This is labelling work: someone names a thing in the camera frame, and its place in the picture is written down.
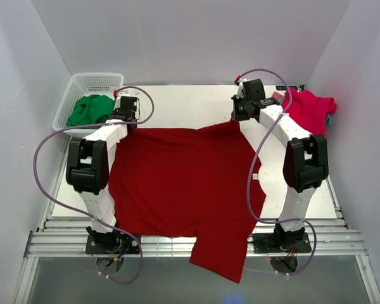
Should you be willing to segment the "dark red t shirt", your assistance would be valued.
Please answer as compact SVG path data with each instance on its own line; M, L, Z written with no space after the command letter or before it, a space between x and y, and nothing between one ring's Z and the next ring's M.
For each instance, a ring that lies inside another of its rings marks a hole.
M133 234L195 238L191 263L239 282L266 198L248 180L260 166L233 120L135 129L118 144L108 183L117 222Z

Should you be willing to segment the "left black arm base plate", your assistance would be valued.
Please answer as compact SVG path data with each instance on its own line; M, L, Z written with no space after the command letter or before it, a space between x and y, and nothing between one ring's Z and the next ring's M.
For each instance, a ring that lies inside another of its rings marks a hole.
M136 243L131 236L126 234L111 233L89 235L85 247L85 253L89 255L139 254L139 241Z

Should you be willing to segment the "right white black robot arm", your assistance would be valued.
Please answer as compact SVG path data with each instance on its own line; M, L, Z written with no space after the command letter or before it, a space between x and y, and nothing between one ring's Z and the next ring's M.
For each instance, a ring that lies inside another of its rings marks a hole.
M267 98L260 79L237 77L233 95L236 121L254 118L285 148L282 174L287 192L282 212L271 233L252 235L256 253L311 251L305 232L306 214L312 196L329 175L327 141L300 127L274 98Z

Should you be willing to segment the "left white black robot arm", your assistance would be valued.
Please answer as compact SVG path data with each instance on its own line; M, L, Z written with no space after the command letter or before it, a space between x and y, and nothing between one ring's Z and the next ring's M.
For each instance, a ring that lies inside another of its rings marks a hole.
M119 122L136 122L138 106L136 97L118 97L109 124L82 139L74 137L68 148L66 182L73 186L87 212L94 216L86 228L93 243L108 253L118 251L122 245L121 233L113 229L117 220L115 202L108 190L110 170L117 144L136 127Z

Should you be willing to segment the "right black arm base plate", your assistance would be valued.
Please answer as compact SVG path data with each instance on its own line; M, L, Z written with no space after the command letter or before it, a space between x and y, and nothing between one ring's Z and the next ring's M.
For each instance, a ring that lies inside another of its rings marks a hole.
M312 247L306 232L290 232L285 235L254 233L252 240L254 253L311 253Z

